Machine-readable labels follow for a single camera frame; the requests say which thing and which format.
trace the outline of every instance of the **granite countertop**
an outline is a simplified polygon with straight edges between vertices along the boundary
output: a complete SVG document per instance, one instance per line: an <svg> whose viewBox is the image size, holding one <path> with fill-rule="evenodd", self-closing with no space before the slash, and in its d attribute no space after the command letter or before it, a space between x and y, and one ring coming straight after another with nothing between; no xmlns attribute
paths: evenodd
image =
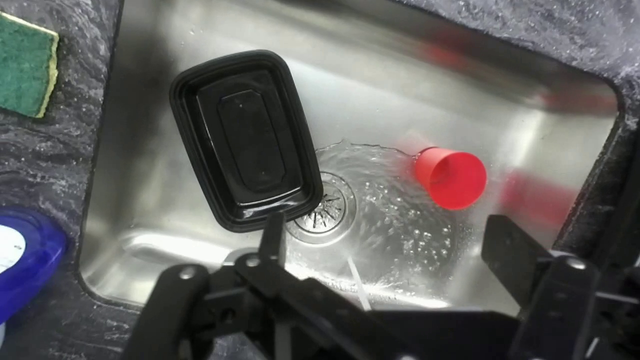
<svg viewBox="0 0 640 360"><path fill-rule="evenodd" d="M626 164L640 115L640 4L401 0L614 81L626 101ZM2 12L60 33L60 78L43 123L0 113L0 206L31 206L73 240L46 290L7 325L0 359L117 359L135 312L87 295L77 277L80 231L94 166L120 0L6 0Z"/></svg>

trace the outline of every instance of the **blue container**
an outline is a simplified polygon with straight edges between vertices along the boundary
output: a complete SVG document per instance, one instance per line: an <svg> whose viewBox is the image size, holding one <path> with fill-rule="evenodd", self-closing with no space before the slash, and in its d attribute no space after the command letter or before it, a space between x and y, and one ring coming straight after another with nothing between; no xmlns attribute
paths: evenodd
<svg viewBox="0 0 640 360"><path fill-rule="evenodd" d="M66 246L67 236L48 217L0 208L0 325L39 292Z"/></svg>

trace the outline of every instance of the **black plastic lid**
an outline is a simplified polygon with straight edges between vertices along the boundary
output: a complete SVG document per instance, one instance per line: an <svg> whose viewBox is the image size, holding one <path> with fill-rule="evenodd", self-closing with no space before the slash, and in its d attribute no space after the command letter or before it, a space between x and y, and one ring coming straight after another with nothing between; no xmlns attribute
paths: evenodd
<svg viewBox="0 0 640 360"><path fill-rule="evenodd" d="M274 213L297 219L322 181L294 78L272 53L242 53L181 73L172 110L217 223L257 231Z"/></svg>

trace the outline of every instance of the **drain strainer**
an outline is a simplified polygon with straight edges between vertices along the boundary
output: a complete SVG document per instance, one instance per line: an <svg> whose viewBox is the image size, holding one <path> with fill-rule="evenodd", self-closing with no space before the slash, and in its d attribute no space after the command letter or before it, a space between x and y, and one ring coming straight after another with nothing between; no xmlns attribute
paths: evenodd
<svg viewBox="0 0 640 360"><path fill-rule="evenodd" d="M355 196L340 176L322 173L322 186L322 202L287 226L291 236L303 244L326 246L340 240L355 217Z"/></svg>

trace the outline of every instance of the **sink basin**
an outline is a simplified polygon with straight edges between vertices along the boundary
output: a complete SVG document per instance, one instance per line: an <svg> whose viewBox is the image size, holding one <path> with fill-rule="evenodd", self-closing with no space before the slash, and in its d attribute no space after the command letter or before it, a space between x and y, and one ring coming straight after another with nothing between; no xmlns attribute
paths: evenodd
<svg viewBox="0 0 640 360"><path fill-rule="evenodd" d="M326 196L287 224L285 268L362 308L517 306L479 261L487 214L552 249L618 117L600 78L385 0L127 0L112 64L80 275L140 306L178 263L215 271L259 233L215 224L186 156L168 88L205 60L279 55L296 81ZM479 156L479 202L437 211L412 154Z"/></svg>

